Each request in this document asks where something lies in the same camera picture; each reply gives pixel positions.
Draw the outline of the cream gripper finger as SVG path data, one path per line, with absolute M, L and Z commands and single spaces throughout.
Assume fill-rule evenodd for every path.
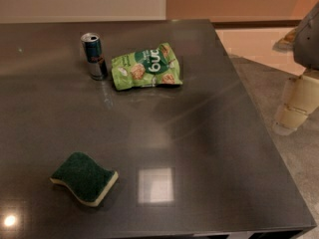
M 319 71 L 306 70 L 298 77 L 289 78 L 281 101 L 272 128 L 279 135 L 289 135 L 319 108 Z

